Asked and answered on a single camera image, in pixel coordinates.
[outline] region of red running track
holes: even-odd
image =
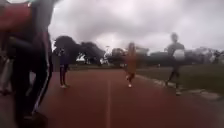
[[[41,106],[49,128],[224,127],[212,103],[190,94],[176,97],[172,89],[141,78],[128,88],[123,71],[68,72],[67,82],[71,87],[61,89],[54,73]]]

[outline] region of cloud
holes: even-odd
[[[187,48],[224,49],[223,0],[63,0],[50,26],[53,38],[69,35],[100,47],[128,42],[163,50],[176,31]]]

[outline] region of white lane line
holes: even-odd
[[[111,82],[107,82],[106,128],[111,128]]]

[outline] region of athlete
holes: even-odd
[[[178,42],[178,35],[176,33],[172,33],[171,35],[171,39],[173,41],[173,43],[171,45],[168,46],[167,51],[168,51],[168,55],[170,57],[170,59],[172,60],[172,72],[169,76],[169,79],[166,81],[165,85],[167,86],[168,83],[174,78],[177,78],[176,81],[176,95],[180,95],[181,91],[180,91],[180,87],[179,87],[179,77],[180,77],[180,62],[178,60],[175,59],[174,57],[174,53],[176,50],[184,50],[185,47],[183,44]]]
[[[128,47],[128,53],[126,55],[126,79],[128,80],[128,87],[132,87],[132,80],[135,78],[136,65],[137,57],[135,44],[130,43]]]

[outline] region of sneaker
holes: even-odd
[[[23,128],[45,127],[47,125],[47,117],[36,112],[32,116],[25,116],[23,120]]]
[[[61,85],[61,88],[65,89],[65,88],[67,88],[67,85]]]

